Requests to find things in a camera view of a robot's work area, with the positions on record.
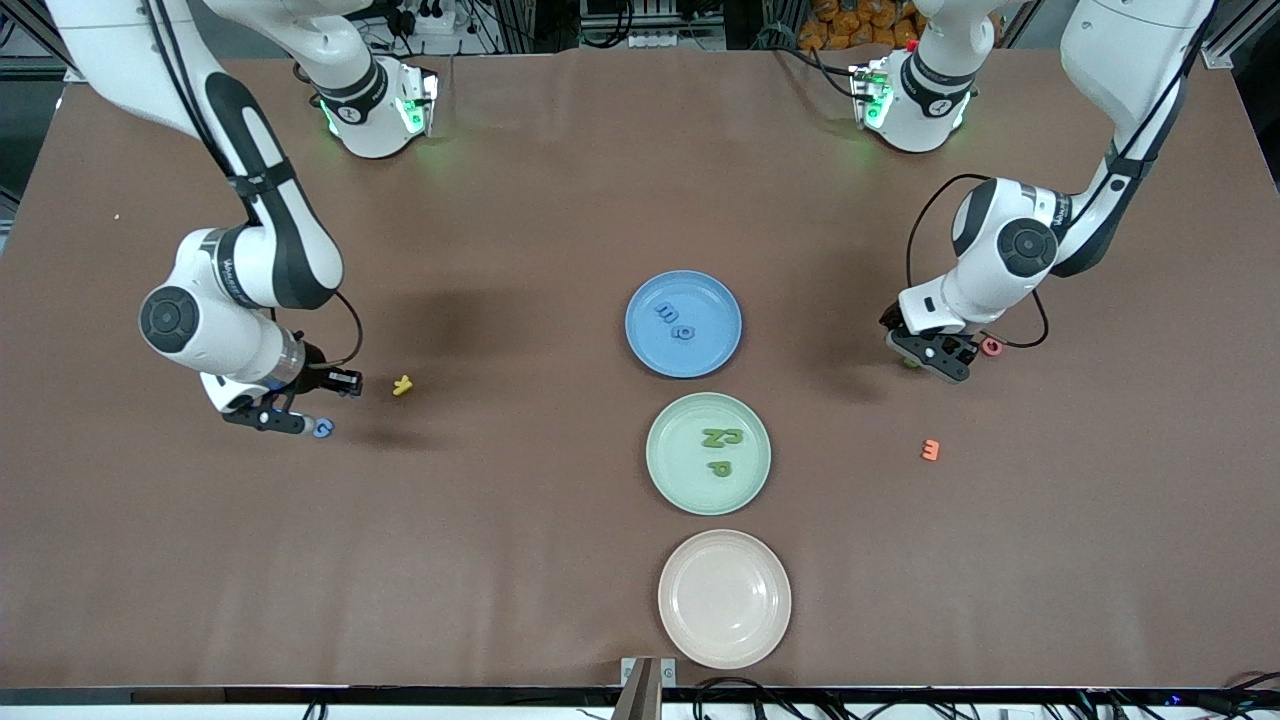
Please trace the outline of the green plate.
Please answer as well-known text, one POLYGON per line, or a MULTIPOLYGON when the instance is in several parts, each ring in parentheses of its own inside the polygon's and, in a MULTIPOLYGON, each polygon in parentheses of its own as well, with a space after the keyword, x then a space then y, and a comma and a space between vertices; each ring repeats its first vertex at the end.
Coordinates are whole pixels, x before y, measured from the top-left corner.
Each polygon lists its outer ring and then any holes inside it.
POLYGON ((675 400, 658 413, 645 441, 649 477, 677 509, 699 516, 722 516, 746 507, 765 487, 772 469, 772 443, 758 414, 728 395, 700 392, 675 400), (740 445, 708 448, 701 429, 736 428, 740 445), (728 478, 707 469, 712 461, 731 461, 728 478))

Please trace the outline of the pink beige plate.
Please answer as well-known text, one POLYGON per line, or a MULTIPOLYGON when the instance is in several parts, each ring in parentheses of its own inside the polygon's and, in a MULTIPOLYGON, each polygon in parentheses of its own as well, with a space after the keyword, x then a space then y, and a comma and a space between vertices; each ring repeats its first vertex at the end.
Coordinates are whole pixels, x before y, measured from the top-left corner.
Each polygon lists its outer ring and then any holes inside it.
POLYGON ((721 528, 689 537, 669 555, 657 605, 680 652, 704 667, 739 670, 778 648, 791 619, 792 591, 768 544, 721 528))

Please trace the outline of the bag of orange objects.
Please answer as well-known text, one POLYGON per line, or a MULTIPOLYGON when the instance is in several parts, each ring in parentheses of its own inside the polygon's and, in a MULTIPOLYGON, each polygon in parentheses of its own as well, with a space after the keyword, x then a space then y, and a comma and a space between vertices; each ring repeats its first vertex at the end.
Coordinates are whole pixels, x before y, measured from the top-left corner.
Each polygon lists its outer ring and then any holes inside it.
POLYGON ((796 45, 803 53, 868 44, 905 49, 919 40, 927 23, 913 0, 809 0, 796 45))

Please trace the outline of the aluminium frame profile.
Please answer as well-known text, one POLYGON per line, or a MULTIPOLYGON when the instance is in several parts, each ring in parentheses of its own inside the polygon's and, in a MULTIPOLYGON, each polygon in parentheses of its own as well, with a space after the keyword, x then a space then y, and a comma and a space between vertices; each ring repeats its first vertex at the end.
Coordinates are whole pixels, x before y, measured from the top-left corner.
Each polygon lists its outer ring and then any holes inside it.
POLYGON ((1262 35, 1280 22, 1280 0, 1216 0, 1201 49, 1204 67, 1234 69, 1262 35))

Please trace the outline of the blue plate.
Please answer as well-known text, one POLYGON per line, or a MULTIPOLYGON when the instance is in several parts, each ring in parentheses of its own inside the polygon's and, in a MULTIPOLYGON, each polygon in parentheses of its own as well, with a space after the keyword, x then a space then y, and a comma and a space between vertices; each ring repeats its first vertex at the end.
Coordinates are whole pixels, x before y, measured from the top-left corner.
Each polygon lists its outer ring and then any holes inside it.
POLYGON ((675 379, 694 379, 722 368, 742 338, 742 311, 733 293, 703 272, 672 270, 654 275, 634 292, 623 315, 623 331, 634 356, 650 372, 675 379), (654 313, 658 304, 678 310, 666 324, 654 313), (671 328, 687 324, 696 337, 680 341, 671 328))

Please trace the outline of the white power strip with plugs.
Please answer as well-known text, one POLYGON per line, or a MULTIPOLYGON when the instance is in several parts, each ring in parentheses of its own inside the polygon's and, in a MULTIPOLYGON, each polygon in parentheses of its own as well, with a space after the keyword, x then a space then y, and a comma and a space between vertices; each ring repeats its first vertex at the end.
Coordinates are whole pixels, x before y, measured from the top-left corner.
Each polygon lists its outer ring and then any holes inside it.
POLYGON ((454 10, 445 0, 381 0, 390 33, 398 38, 413 35, 451 35, 454 10))

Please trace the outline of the brown table cover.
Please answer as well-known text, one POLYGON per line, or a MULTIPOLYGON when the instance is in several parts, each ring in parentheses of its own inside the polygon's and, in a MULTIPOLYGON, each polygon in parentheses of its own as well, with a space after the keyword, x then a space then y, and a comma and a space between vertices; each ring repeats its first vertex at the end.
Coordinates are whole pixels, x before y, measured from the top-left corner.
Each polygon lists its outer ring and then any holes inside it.
POLYGON ((877 322, 947 178, 1092 176, 1110 124, 1053 51, 993 54, 920 156, 768 53, 463 56, 440 136, 376 161, 289 63, 228 67, 342 247, 364 395, 297 400, 329 439, 259 433, 146 346, 180 238, 244 215, 200 143, 65 88, 0 256, 0 685, 605 684, 675 655, 657 579, 717 527, 792 583, 759 682, 1280 669, 1280 193, 1229 73, 1192 76, 1105 260, 1042 284, 1048 341, 951 386, 877 322), (741 307, 709 375, 625 337, 672 270, 741 307), (722 516, 646 469, 700 392, 772 443, 722 516))

